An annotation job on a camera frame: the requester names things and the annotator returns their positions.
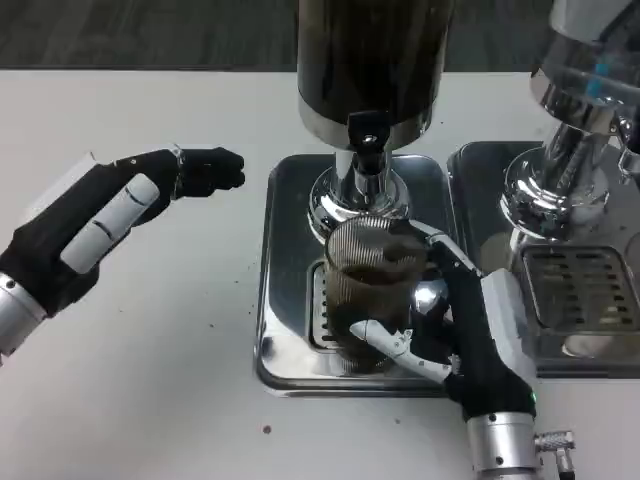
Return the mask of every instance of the dark floor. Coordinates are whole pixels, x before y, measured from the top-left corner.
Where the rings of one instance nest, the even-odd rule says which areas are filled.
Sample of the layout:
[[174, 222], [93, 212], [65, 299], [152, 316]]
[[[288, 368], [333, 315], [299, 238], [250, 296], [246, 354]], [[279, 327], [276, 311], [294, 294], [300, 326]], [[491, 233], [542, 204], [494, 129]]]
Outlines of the dark floor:
[[[551, 3], [459, 0], [447, 69], [529, 70]], [[294, 70], [296, 4], [0, 0], [0, 67]]]

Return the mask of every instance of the white table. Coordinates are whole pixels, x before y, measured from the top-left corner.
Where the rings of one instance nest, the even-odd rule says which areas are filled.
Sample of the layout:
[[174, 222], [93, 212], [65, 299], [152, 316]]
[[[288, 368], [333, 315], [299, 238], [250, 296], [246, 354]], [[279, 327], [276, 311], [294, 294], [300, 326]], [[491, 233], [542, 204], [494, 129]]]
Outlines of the white table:
[[[291, 74], [0, 73], [2, 245], [88, 150], [110, 161], [212, 143], [247, 159], [244, 188], [136, 229], [98, 287], [3, 367], [0, 478], [472, 478], [446, 400], [277, 398], [252, 372], [267, 176], [288, 155], [329, 151], [296, 95]], [[526, 74], [445, 75], [409, 150], [444, 163], [470, 141], [541, 139], [548, 123]], [[538, 427], [574, 429], [580, 480], [632, 479], [639, 402], [636, 381], [546, 381]]]

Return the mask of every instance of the drip tray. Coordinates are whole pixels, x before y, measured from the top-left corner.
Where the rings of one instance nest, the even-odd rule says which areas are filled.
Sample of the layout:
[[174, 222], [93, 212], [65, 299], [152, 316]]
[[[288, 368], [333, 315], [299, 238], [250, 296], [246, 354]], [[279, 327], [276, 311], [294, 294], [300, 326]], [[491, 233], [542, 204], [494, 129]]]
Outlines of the drip tray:
[[532, 142], [479, 142], [449, 160], [450, 189], [461, 247], [484, 271], [517, 274], [541, 377], [640, 377], [640, 191], [622, 185], [619, 152], [603, 153], [609, 184], [605, 215], [590, 232], [564, 244], [516, 248], [498, 207], [504, 172]]
[[[269, 178], [256, 371], [275, 394], [331, 396], [442, 396], [440, 386], [392, 362], [366, 374], [345, 360], [326, 327], [323, 245], [307, 219], [315, 180], [334, 163], [332, 155], [290, 157]], [[400, 155], [394, 171], [404, 180], [412, 217], [451, 232], [446, 177], [427, 157]]]
[[523, 262], [536, 316], [554, 333], [639, 330], [640, 311], [612, 248], [532, 246]]

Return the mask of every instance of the robotic hand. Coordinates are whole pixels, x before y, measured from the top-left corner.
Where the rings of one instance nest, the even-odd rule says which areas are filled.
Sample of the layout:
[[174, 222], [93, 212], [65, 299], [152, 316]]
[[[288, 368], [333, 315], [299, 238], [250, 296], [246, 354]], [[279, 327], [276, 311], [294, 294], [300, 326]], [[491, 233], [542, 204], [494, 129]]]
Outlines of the robotic hand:
[[[378, 321], [351, 326], [351, 333], [399, 365], [439, 384], [462, 406], [474, 471], [478, 478], [533, 480], [539, 452], [556, 454], [561, 480], [575, 478], [569, 449], [571, 432], [534, 434], [536, 367], [528, 355], [526, 317], [516, 279], [506, 270], [483, 276], [443, 232], [416, 221], [401, 220], [394, 233], [416, 236], [447, 284], [453, 323], [442, 323], [459, 358], [441, 364], [411, 352], [412, 330], [390, 334]], [[403, 245], [385, 256], [406, 256]]]
[[153, 220], [173, 200], [241, 186], [243, 167], [241, 156], [223, 148], [177, 146], [109, 165], [90, 157], [76, 167], [72, 183], [54, 188], [0, 254], [0, 358], [91, 290], [100, 261], [132, 227]]

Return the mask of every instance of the drip tray grate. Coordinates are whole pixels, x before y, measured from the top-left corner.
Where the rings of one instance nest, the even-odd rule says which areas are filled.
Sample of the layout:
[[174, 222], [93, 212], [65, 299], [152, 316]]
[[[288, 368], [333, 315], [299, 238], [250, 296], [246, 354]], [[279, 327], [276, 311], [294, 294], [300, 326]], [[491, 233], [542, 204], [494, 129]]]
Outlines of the drip tray grate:
[[609, 247], [533, 245], [522, 253], [539, 323], [555, 332], [635, 332], [640, 308]]
[[313, 290], [311, 292], [311, 342], [316, 348], [337, 350], [338, 343], [329, 333], [327, 325], [327, 290], [324, 263], [313, 267]]

